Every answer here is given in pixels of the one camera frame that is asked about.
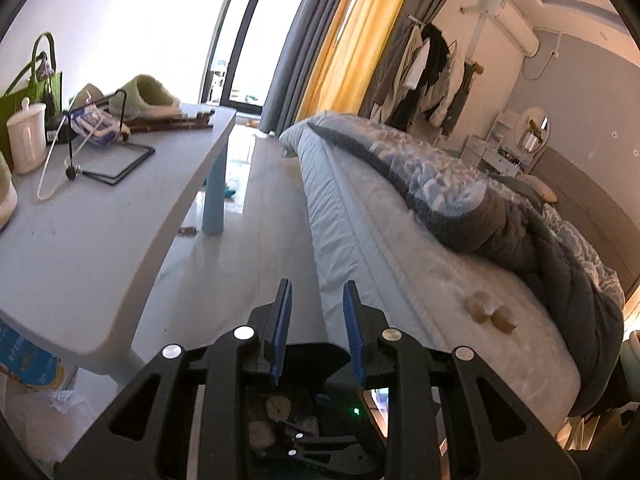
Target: small wooden block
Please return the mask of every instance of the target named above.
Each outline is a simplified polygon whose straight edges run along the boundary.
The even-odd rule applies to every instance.
[[[249,446],[251,449],[267,449],[276,443],[276,437],[268,422],[249,422]]]
[[[465,308],[477,323],[487,322],[495,312],[494,302],[484,290],[478,290],[466,298]]]
[[[272,395],[267,398],[265,409],[273,422],[287,420],[291,414],[291,401],[284,396]]]
[[[491,316],[494,326],[505,334],[510,334],[518,327],[520,321],[508,307],[501,305]]]

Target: white table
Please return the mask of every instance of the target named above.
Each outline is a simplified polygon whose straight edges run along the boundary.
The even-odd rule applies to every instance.
[[[126,384],[144,364],[131,342],[146,300],[207,175],[203,231],[222,232],[235,118],[217,108],[213,128],[133,136],[156,153],[114,187],[79,176],[41,203],[41,170],[15,178],[18,207],[0,232],[0,319],[70,364]],[[54,150],[49,186],[66,154]],[[107,171],[90,166],[108,158],[87,146],[74,163]]]

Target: white mattress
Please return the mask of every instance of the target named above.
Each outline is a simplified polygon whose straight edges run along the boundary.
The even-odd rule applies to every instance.
[[[354,156],[305,125],[281,138],[300,154],[322,313],[329,339],[348,346],[342,288],[354,280],[363,303],[389,325],[443,351],[468,345],[555,434],[580,389],[580,377],[544,307],[514,274],[444,248],[413,218],[393,187]],[[463,301],[486,290],[516,313],[511,335],[480,325]]]

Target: door frame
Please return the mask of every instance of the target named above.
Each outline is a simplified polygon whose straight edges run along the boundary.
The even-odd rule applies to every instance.
[[[259,0],[249,0],[246,5],[246,9],[244,10],[244,15],[242,16],[242,21],[240,22],[240,27],[238,29],[238,34],[236,35],[236,41],[234,43],[233,50],[231,51],[229,62],[226,64],[226,76],[225,76],[225,82],[222,86],[220,106],[235,108],[239,112],[242,112],[245,114],[260,116],[262,114],[262,106],[231,100],[231,90],[232,90],[234,78],[236,76],[236,69],[238,68],[238,62],[240,61],[242,48],[244,47],[244,42],[246,40],[246,35],[249,31],[249,26],[251,25],[252,19],[254,18],[254,12],[258,6],[258,1]],[[211,50],[210,50],[209,58],[207,59],[207,65],[205,68],[205,76],[204,76],[204,81],[202,85],[202,92],[200,93],[201,102],[206,102],[207,98],[209,97],[208,94],[210,91],[210,78],[208,78],[207,75],[209,75],[211,64],[213,63],[213,60],[216,55],[216,47],[218,46],[218,40],[220,39],[220,32],[222,31],[222,27],[223,27],[230,4],[231,4],[231,0],[225,0],[223,7],[220,10],[220,14],[218,15],[218,20],[216,22],[216,30],[214,32],[214,37],[211,42]]]

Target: pillow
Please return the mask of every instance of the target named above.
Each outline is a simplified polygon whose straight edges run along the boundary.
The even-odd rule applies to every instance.
[[[529,200],[529,202],[531,202],[531,205],[533,206],[533,209],[535,209],[538,214],[542,215],[542,208],[544,207],[545,203],[540,198],[540,194],[537,192],[537,190],[533,189],[533,186],[531,186],[524,180],[520,180],[512,176],[497,175],[493,178],[498,182],[504,184],[513,192],[516,192],[520,196],[523,196],[524,198]]]
[[[558,201],[558,197],[553,192],[553,190],[544,182],[542,182],[535,175],[527,175],[521,173],[518,175],[520,180],[523,180],[527,184],[529,184],[533,189],[536,190],[536,193],[540,195],[540,198],[545,202],[549,202],[550,204],[555,204]]]

